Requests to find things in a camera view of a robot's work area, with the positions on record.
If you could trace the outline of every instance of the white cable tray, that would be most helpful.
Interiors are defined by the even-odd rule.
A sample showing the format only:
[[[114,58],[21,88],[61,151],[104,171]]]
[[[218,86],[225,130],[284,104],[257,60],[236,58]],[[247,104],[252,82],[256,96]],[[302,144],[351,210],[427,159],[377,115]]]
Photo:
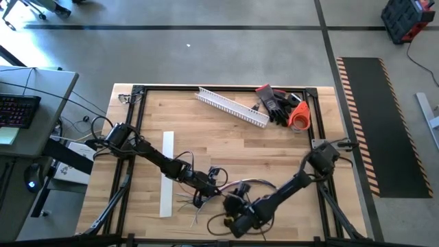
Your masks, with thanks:
[[[267,115],[248,108],[247,106],[243,106],[226,97],[222,97],[221,95],[210,92],[202,87],[200,87],[200,92],[195,94],[195,97],[206,104],[210,104],[211,106],[223,110],[226,113],[230,113],[235,117],[243,119],[251,124],[261,128],[265,128],[267,126],[269,119]]]

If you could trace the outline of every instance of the wooden tabletop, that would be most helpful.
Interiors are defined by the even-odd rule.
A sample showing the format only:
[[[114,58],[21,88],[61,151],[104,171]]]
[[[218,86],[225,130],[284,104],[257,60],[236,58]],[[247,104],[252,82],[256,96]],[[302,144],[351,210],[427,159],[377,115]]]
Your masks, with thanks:
[[[117,95],[129,94],[131,89],[132,84],[115,84],[107,113],[113,123],[125,121],[128,106],[121,104]],[[317,89],[327,139],[345,137],[334,89]],[[257,101],[255,93],[219,94],[249,107]],[[137,118],[137,107],[134,109],[133,123]],[[109,125],[106,124],[104,134],[109,130]],[[296,134],[273,123],[262,129],[198,101],[194,92],[148,91],[141,134],[157,150],[161,150],[164,131],[174,131],[174,156],[190,150],[195,154],[196,170],[207,172],[212,165],[223,167],[228,172],[229,182],[262,178],[281,186],[297,172],[300,160],[310,151],[306,132]],[[191,158],[188,155],[182,159],[190,161]],[[95,161],[77,232],[85,231],[108,204],[116,160],[111,156],[101,156]],[[224,179],[220,174],[218,184],[222,184]],[[366,235],[351,165],[338,161],[334,181],[340,207],[357,230]],[[187,199],[176,194],[173,195],[172,217],[159,217],[160,187],[159,168],[148,160],[137,157],[124,236],[134,233],[136,238],[148,239],[234,239],[232,235],[213,236],[206,229],[209,218],[224,211],[223,197],[212,199],[201,210],[198,223],[190,227],[196,208],[192,205],[181,208],[185,202],[180,201]],[[182,188],[193,192],[186,185],[174,183],[175,193],[184,193]],[[267,187],[254,185],[249,196],[255,200],[270,192]],[[113,215],[112,233],[115,232],[118,212],[119,205]],[[334,233],[332,213],[329,215],[331,232]],[[222,224],[222,218],[211,222],[211,230],[215,233],[228,231]],[[307,241],[314,236],[323,236],[315,184],[300,190],[278,208],[274,226],[265,236],[272,241]],[[262,240],[263,237],[244,235],[241,239]]]

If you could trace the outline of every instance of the black floor mat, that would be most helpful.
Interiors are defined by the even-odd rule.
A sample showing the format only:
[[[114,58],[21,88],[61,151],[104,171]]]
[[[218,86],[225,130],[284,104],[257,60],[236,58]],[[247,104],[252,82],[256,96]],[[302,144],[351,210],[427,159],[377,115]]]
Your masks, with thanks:
[[[432,198],[433,191],[379,58],[337,58],[370,190],[381,198]]]

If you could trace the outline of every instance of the keyboard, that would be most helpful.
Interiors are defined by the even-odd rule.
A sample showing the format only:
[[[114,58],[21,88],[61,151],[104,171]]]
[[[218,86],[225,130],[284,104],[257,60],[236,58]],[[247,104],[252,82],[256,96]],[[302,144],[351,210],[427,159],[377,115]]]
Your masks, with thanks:
[[[41,97],[0,93],[0,127],[29,128]]]

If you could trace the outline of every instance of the gray concrete floor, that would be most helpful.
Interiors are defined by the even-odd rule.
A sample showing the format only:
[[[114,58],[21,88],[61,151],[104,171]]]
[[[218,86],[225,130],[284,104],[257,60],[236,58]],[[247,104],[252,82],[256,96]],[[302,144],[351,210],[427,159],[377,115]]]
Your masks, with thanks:
[[[68,20],[47,13],[36,19],[17,8],[8,19],[18,29],[0,25],[1,44],[27,66],[59,66],[76,71],[75,91],[106,109],[114,83],[263,84],[334,86],[320,31],[97,31],[25,30],[25,24],[79,25],[318,25],[310,0],[94,0],[73,9]],[[381,26],[382,0],[321,0],[327,25]],[[439,19],[432,25],[439,25]],[[416,92],[439,104],[439,88],[428,73],[405,56],[385,32],[329,32],[335,56],[380,57],[390,72],[401,107],[427,170],[439,193],[439,152],[427,129]],[[439,75],[438,31],[422,32],[411,55]],[[73,100],[86,104],[74,95]],[[67,104],[63,116],[77,121],[86,111]],[[87,125],[79,126],[86,130]],[[68,137],[82,136],[74,130]],[[83,196],[49,196],[46,218],[29,219],[19,239],[62,237],[74,233]],[[439,199],[375,199],[388,242],[437,246]]]

